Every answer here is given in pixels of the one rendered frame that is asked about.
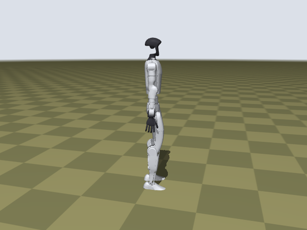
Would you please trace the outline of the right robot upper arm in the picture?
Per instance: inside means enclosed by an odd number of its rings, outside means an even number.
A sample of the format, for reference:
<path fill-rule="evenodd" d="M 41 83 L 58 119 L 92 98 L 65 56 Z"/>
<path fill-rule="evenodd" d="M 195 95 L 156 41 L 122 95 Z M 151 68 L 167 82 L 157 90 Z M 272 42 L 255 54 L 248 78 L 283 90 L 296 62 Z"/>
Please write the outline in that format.
<path fill-rule="evenodd" d="M 150 90 L 151 87 L 153 86 L 156 87 L 154 83 L 156 81 L 157 65 L 155 62 L 149 62 L 146 68 L 147 68 L 147 73 L 148 73 L 148 90 Z M 158 93 L 158 88 L 157 88 L 157 93 Z"/>

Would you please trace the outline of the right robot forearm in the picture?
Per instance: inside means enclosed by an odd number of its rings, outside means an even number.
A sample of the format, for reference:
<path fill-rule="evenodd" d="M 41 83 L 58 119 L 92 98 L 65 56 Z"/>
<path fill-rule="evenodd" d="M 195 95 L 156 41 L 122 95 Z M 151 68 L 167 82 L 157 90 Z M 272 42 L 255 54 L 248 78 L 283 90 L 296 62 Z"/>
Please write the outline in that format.
<path fill-rule="evenodd" d="M 154 109 L 155 109 L 155 100 L 156 100 L 156 93 L 157 93 L 157 88 L 156 87 L 151 87 L 149 90 L 148 94 L 148 109 L 149 109 L 149 116 L 154 116 Z"/>

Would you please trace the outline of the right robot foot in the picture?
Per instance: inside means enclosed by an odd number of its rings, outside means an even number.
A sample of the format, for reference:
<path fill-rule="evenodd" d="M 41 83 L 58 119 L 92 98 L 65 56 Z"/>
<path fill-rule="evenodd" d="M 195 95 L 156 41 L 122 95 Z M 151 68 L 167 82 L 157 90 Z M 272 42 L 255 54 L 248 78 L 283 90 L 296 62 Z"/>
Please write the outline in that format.
<path fill-rule="evenodd" d="M 150 183 L 152 184 L 152 183 Z M 145 182 L 143 185 L 144 189 L 150 189 L 150 190 L 165 190 L 165 187 L 162 187 L 158 185 L 157 183 L 154 183 L 154 185 L 150 185 L 149 182 Z"/>

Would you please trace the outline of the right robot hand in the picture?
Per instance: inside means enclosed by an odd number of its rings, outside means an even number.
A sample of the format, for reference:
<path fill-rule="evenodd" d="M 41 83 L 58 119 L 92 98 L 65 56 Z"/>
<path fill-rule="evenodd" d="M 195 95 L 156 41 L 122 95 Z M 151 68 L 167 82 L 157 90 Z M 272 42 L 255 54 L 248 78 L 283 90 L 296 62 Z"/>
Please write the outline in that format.
<path fill-rule="evenodd" d="M 152 133 L 152 129 L 154 129 L 153 130 L 153 132 L 155 132 L 155 125 L 156 125 L 156 128 L 158 128 L 158 125 L 157 125 L 157 123 L 156 123 L 156 121 L 155 121 L 155 119 L 154 119 L 154 117 L 155 117 L 155 111 L 154 111 L 154 116 L 149 116 L 149 111 L 148 111 L 148 120 L 147 120 L 147 122 L 146 122 L 146 130 L 145 131 L 147 131 L 147 128 L 148 128 L 148 132 L 150 131 L 150 126 L 151 126 L 151 132 L 150 133 Z M 149 127 L 148 127 L 148 125 L 149 125 Z"/>

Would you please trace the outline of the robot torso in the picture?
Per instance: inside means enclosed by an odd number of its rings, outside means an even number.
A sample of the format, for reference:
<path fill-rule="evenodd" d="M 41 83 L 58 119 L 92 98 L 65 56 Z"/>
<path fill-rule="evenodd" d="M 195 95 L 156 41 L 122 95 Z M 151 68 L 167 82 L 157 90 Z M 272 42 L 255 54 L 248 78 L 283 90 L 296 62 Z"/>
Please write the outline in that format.
<path fill-rule="evenodd" d="M 148 60 L 145 62 L 145 65 L 144 65 L 144 73 L 145 73 L 145 86 L 146 86 L 146 94 L 149 94 L 149 90 L 148 90 L 148 73 L 147 73 L 147 64 L 149 62 L 155 62 L 156 65 L 157 65 L 157 70 L 156 70 L 156 81 L 154 83 L 154 85 L 158 88 L 158 93 L 157 94 L 160 94 L 161 92 L 161 81 L 162 81 L 162 67 L 161 67 L 161 64 L 158 60 L 154 60 L 155 58 L 151 58 L 151 60 Z M 148 114 L 148 105 L 149 103 L 147 103 L 147 106 L 146 106 L 146 112 Z M 156 111 L 160 111 L 160 104 L 158 102 L 158 96 L 156 96 L 156 100 L 155 100 L 155 110 Z"/>

